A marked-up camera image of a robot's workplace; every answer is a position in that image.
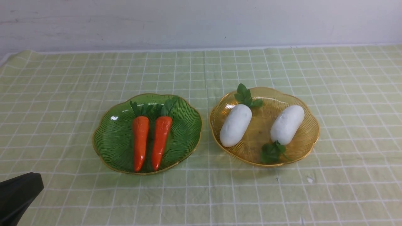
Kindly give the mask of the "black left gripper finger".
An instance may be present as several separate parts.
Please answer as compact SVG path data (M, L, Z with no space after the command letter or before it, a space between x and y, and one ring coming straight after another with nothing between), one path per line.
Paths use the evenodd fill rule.
M26 173L0 183L0 225L16 226L44 189L40 173Z

